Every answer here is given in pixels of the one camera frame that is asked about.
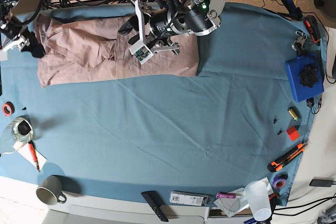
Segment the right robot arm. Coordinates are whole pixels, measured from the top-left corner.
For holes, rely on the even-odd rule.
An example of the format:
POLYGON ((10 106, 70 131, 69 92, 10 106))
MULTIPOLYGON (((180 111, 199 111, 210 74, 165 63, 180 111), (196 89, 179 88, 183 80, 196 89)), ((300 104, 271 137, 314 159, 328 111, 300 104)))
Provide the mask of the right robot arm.
POLYGON ((1 34, 5 36, 1 50, 5 52, 16 47, 21 52, 30 52, 34 58, 42 58, 45 55, 44 47, 38 42, 35 33, 28 29, 28 25, 37 18, 44 0, 39 0, 33 15, 25 21, 19 20, 12 13, 12 8, 19 1, 1 0, 1 34))

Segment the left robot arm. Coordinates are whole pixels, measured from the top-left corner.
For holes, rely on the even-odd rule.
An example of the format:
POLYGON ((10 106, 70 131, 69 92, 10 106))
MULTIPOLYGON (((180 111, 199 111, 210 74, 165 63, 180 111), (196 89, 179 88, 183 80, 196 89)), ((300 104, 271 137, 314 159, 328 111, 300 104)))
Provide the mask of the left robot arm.
POLYGON ((171 38, 177 35, 205 36, 218 29, 227 0, 155 0, 159 9, 139 1, 144 25, 139 25, 136 14, 119 28, 118 33, 126 36, 132 31, 141 33, 146 27, 143 43, 154 52, 177 50, 178 43, 171 38))

